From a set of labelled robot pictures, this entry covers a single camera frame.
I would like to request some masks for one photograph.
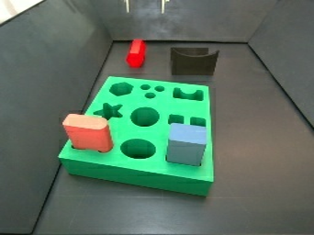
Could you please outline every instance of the blue cube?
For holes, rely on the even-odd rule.
[[[200,166],[206,143],[206,127],[172,123],[167,162]]]

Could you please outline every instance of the red rectangular block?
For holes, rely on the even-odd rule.
[[[132,40],[132,44],[127,54],[127,64],[132,68],[142,67],[146,53],[146,45],[142,39]]]
[[[63,126],[75,149],[101,152],[112,149],[112,136],[105,118],[69,114]]]

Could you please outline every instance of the green base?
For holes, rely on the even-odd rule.
[[[148,90],[142,89],[144,84],[150,86]],[[174,88],[180,88],[183,93],[178,92],[178,89],[172,92]],[[104,103],[111,106],[122,105],[117,112],[105,106],[103,114],[105,117],[112,116],[109,126],[113,148],[107,153],[75,150],[68,141],[59,155],[68,173],[207,196],[210,185],[214,182],[207,86],[109,77],[85,115],[100,114],[99,110],[103,109]],[[139,115],[132,114],[134,110],[140,107],[144,108],[140,109]],[[203,121],[206,121],[207,147],[199,167],[166,162],[170,115],[183,116],[184,124],[203,125]],[[171,121],[180,121],[180,118],[171,117]],[[151,144],[146,145],[138,139],[147,140]],[[134,140],[134,144],[123,145],[127,140]]]

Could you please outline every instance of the small circular hole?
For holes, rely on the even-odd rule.
[[[150,127],[159,121],[159,113],[151,107],[140,107],[132,111],[131,121],[136,126]]]
[[[148,84],[142,85],[142,90],[148,90],[150,88],[151,88],[151,86]]]
[[[155,90],[156,90],[158,92],[163,92],[163,91],[164,91],[164,87],[159,85],[159,86],[155,87]]]
[[[156,147],[155,145],[142,139],[132,139],[127,140],[120,147],[122,153],[134,159],[146,159],[150,158],[155,152],[156,152]]]
[[[144,97],[146,98],[148,98],[148,99],[152,99],[152,98],[155,98],[155,94],[154,93],[147,93],[146,95],[144,95]]]

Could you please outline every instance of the pink rounded block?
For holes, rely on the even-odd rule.
[[[63,126],[75,149],[101,152],[112,149],[112,136],[105,118],[68,114]]]

